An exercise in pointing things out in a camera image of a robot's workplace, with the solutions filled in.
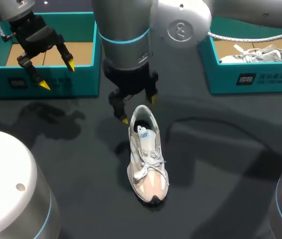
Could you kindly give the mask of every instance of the yellow fingertip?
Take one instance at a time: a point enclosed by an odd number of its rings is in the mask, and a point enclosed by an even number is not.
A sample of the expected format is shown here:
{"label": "yellow fingertip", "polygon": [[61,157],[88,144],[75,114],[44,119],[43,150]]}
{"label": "yellow fingertip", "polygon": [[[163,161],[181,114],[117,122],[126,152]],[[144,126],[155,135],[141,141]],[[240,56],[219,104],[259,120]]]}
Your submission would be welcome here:
{"label": "yellow fingertip", "polygon": [[156,95],[151,97],[151,103],[154,104],[155,100],[156,100]]}
{"label": "yellow fingertip", "polygon": [[72,71],[75,71],[75,63],[73,62],[73,59],[71,59],[68,63],[70,65]]}
{"label": "yellow fingertip", "polygon": [[44,80],[42,82],[40,82],[39,85],[43,88],[50,90],[50,87],[47,85],[47,83]]}
{"label": "yellow fingertip", "polygon": [[126,123],[126,124],[129,124],[128,118],[125,118],[122,122]]}

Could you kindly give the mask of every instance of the white sneaker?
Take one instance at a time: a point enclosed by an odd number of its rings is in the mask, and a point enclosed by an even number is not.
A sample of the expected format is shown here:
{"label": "white sneaker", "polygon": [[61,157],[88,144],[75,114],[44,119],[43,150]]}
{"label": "white sneaker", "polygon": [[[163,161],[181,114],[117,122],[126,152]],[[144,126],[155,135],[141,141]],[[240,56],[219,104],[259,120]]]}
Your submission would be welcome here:
{"label": "white sneaker", "polygon": [[167,195],[169,179],[164,168],[160,133],[146,106],[138,106],[129,127],[131,161],[127,169],[130,184],[144,202],[157,204]]}
{"label": "white sneaker", "polygon": [[239,45],[234,47],[241,53],[240,55],[225,56],[220,59],[220,63],[256,63],[256,62],[282,62],[282,49],[269,45],[263,49],[253,48],[244,51]]}

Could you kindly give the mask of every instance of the shoelace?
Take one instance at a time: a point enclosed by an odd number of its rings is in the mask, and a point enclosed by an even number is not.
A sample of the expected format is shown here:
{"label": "shoelace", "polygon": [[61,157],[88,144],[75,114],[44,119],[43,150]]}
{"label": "shoelace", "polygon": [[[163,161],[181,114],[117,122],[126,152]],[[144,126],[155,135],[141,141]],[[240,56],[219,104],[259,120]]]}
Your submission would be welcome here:
{"label": "shoelace", "polygon": [[236,55],[236,57],[240,57],[243,60],[245,60],[247,63],[250,63],[254,61],[256,58],[263,59],[263,53],[261,52],[261,49],[259,48],[253,48],[249,49],[247,51],[244,51],[242,47],[239,45],[234,45],[235,49],[238,50],[241,54]]}
{"label": "shoelace", "polygon": [[[138,126],[138,132],[142,132],[143,130],[145,130],[144,127]],[[165,172],[162,172],[159,169],[160,165],[163,164],[163,163],[166,163],[166,162],[161,157],[161,147],[159,147],[158,149],[159,149],[159,152],[157,152],[155,150],[151,150],[149,152],[146,152],[146,151],[143,150],[141,152],[140,148],[138,148],[138,152],[139,152],[140,158],[142,160],[142,163],[141,163],[142,169],[134,174],[134,178],[137,181],[141,180],[147,175],[149,170],[155,170],[163,176],[163,178],[165,179],[166,184],[168,186],[169,182],[168,182],[168,179],[166,178]],[[150,155],[150,157],[153,159],[153,162],[148,162],[144,157],[145,154]]]}

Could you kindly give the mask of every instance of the cardboard bottom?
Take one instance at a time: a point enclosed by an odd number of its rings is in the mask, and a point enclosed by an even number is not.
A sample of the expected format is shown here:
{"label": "cardboard bottom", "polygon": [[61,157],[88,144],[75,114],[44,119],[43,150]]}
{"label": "cardboard bottom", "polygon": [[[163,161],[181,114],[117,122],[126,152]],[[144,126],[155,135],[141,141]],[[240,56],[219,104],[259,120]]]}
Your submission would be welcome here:
{"label": "cardboard bottom", "polygon": [[[93,42],[65,42],[68,51],[74,58],[75,65],[90,65],[93,57]],[[24,52],[19,44],[11,46],[6,66],[19,66],[17,57]],[[64,65],[57,47],[54,46],[45,53],[40,53],[31,59],[34,66],[59,66]]]}
{"label": "cardboard bottom", "polygon": [[269,42],[261,42],[261,43],[245,43],[245,42],[232,42],[232,41],[214,41],[215,48],[219,59],[229,56],[229,55],[239,55],[234,45],[237,44],[242,47],[244,50],[253,49],[253,48],[260,48],[263,49],[269,45],[274,45],[275,47],[282,49],[282,39],[269,41]]}

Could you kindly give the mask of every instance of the cardboard box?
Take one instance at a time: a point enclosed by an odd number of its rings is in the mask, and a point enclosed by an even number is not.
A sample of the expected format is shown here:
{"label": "cardboard box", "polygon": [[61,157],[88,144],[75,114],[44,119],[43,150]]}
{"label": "cardboard box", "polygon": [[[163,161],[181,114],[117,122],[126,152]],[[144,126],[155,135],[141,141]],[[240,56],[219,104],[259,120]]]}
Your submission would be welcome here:
{"label": "cardboard box", "polygon": [[[215,17],[211,32],[235,38],[266,38],[282,34],[282,29],[256,26]],[[238,55],[238,44],[244,50],[265,48],[271,44],[282,49],[282,39],[265,43],[214,41],[207,37],[198,46],[211,94],[282,92],[282,62],[220,63],[227,55]]]}
{"label": "cardboard box", "polygon": [[278,49],[282,49],[282,39],[269,41],[269,42],[260,42],[260,43],[248,43],[248,42],[233,42],[233,41],[214,41],[216,53],[219,59],[230,56],[230,55],[239,55],[240,52],[235,49],[234,45],[239,45],[244,50],[259,48],[263,49],[269,45],[274,45]]}
{"label": "cardboard box", "polygon": [[[90,65],[93,54],[93,42],[65,42],[69,52],[71,52],[76,65]],[[15,43],[11,46],[6,66],[19,66],[17,57],[24,52],[21,45]],[[34,66],[63,66],[65,63],[60,57],[57,47],[31,59]]]}
{"label": "cardboard box", "polygon": [[[56,47],[32,58],[39,75],[51,91],[30,80],[18,65],[23,49],[15,39],[3,42],[0,37],[0,99],[91,97],[99,93],[101,45],[92,12],[39,13],[46,24],[65,39],[74,57],[75,72],[67,69]],[[6,34],[9,25],[2,24]]]}

